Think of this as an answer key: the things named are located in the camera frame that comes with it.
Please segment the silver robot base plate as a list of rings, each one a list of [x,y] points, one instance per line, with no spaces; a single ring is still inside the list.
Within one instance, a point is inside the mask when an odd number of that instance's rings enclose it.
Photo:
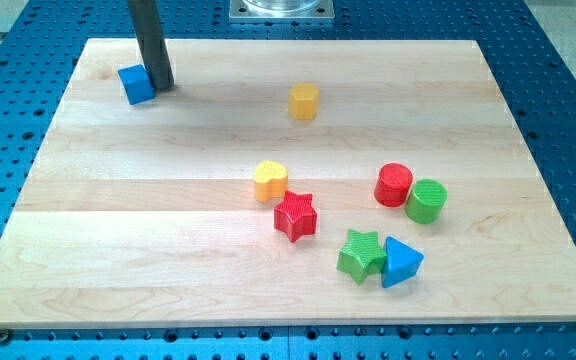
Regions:
[[[333,19],[333,0],[230,0],[229,18],[235,21]]]

